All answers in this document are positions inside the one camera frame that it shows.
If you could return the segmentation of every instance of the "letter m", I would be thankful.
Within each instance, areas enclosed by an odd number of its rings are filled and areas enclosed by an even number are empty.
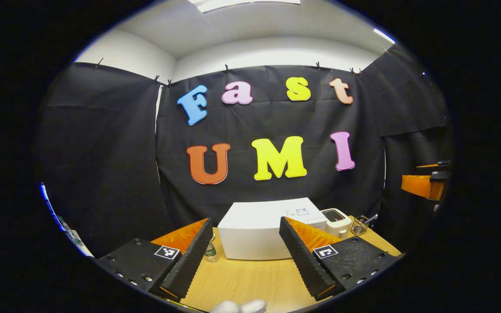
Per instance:
[[[256,149],[258,159],[258,172],[254,175],[255,180],[269,180],[272,174],[268,171],[268,165],[277,178],[284,173],[287,164],[286,177],[301,177],[307,174],[303,166],[301,144],[303,138],[299,136],[287,137],[281,152],[278,152],[270,139],[257,139],[252,142]]]

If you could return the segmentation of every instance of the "ceiling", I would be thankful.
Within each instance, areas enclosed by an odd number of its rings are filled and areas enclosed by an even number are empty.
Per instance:
[[[328,0],[301,0],[301,5],[248,3],[206,13],[189,0],[157,1],[117,28],[154,43],[176,59],[219,44],[277,36],[338,41],[374,53],[391,46],[373,32],[374,26]]]

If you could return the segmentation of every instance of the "white box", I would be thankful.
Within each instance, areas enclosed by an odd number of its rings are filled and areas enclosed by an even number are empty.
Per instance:
[[[326,229],[326,217],[308,198],[235,202],[217,226],[225,256],[238,260],[291,258],[280,236],[281,216]]]

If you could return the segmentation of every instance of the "black curtain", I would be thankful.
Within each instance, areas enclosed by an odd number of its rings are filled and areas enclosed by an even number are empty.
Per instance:
[[[154,158],[158,87],[124,70],[73,63],[42,106],[37,179],[95,257],[173,230]]]
[[[384,142],[386,182],[374,230],[408,251],[429,226],[434,204],[401,189],[415,167],[453,160],[453,137],[445,97],[430,74],[399,44],[361,75]]]
[[[286,80],[304,77],[311,91],[306,101],[290,101]],[[351,105],[342,103],[329,82],[347,83]],[[247,105],[221,101],[225,85],[245,81],[252,87]],[[177,100],[199,85],[207,92],[207,116],[189,126],[187,113]],[[372,216],[382,195],[383,143],[368,91],[360,77],[341,70],[310,66],[256,66],[209,73],[164,87],[157,116],[157,162],[167,209],[175,226],[211,217],[217,226],[233,202],[286,200],[308,197],[319,209],[338,208],[346,214]],[[346,131],[355,167],[336,170],[337,153],[330,134]],[[278,151],[289,136],[301,136],[306,176],[254,180],[257,151],[253,140],[267,138]],[[191,178],[187,148],[207,147],[208,173],[216,171],[211,146],[227,143],[228,174],[219,184],[203,185]]]

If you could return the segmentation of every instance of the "wooden table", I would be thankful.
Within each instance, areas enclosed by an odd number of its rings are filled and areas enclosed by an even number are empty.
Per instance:
[[[213,243],[218,260],[202,259],[183,305],[210,311],[229,300],[239,305],[254,299],[268,303],[267,313],[286,313],[314,305],[292,258],[268,261],[243,261],[225,258],[217,228]],[[362,239],[393,256],[401,254],[394,246],[369,229]]]

